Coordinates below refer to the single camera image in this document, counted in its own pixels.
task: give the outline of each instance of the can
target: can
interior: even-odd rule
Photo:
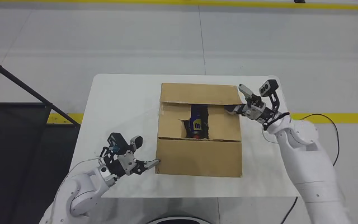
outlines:
[[[202,138],[200,105],[191,106],[190,132],[192,138]]]

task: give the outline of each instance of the white table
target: white table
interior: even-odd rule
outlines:
[[[144,138],[135,153],[140,160],[152,160],[156,154],[159,96],[161,83],[245,84],[256,94],[267,76],[188,76],[98,74],[93,79],[81,130],[71,167],[88,158],[98,157],[111,132],[120,132],[129,141]],[[281,89],[280,111],[287,111]],[[242,131],[242,178],[211,178],[155,174],[154,169],[142,175],[123,176],[104,197],[294,197],[298,192],[287,176],[277,144],[262,137],[261,126],[240,118]],[[76,167],[74,175],[97,166],[97,161]]]

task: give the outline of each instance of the yellow tape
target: yellow tape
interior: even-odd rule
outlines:
[[[207,0],[0,0],[0,2],[42,2],[42,3],[127,3],[127,4],[179,4],[201,6],[234,6],[264,8],[311,8],[320,10],[358,10],[358,4],[323,4],[294,2],[245,2]]]
[[[72,119],[78,123],[82,123],[83,114],[68,114]],[[59,114],[50,114],[49,119],[47,120],[48,124],[70,124],[66,118]]]
[[[73,118],[78,123],[82,123],[83,114],[68,114],[71,118]],[[308,116],[310,114],[291,114],[293,119],[299,120]],[[358,114],[324,114],[331,118],[336,124],[358,124]],[[315,124],[329,124],[331,123],[327,118],[323,116],[310,116],[307,118],[312,123]],[[49,119],[47,121],[48,124],[70,124],[68,120],[63,118],[59,114],[50,114]]]
[[[304,118],[305,116],[308,116],[310,114],[291,114],[291,117],[293,119],[299,120],[301,118]],[[333,122],[336,124],[358,124],[358,114],[326,114],[323,115],[331,118]],[[310,116],[309,118],[306,118],[306,120],[309,120],[312,123],[315,124],[327,124],[331,123],[327,118],[323,116]]]

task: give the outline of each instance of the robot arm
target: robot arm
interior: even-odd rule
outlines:
[[[239,85],[247,104],[227,106],[227,110],[258,121],[275,135],[287,174],[305,201],[313,224],[351,223],[340,199],[336,172],[318,141],[317,129],[306,120],[292,120],[289,113],[278,111],[277,88],[276,80],[268,80],[259,89],[261,96],[270,97],[269,109],[261,97]]]
[[[104,147],[98,158],[98,167],[63,181],[41,224],[87,223],[87,212],[119,178],[142,174],[159,163],[159,160],[147,162],[134,158],[134,152],[143,144],[141,136],[132,138],[128,145],[120,133],[112,133],[108,143],[110,146]]]

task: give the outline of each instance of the open cardboard box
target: open cardboard box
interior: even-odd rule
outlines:
[[[224,109],[241,104],[237,86],[163,83],[160,102],[157,174],[241,177],[239,116]],[[187,138],[192,104],[208,106],[209,139]]]

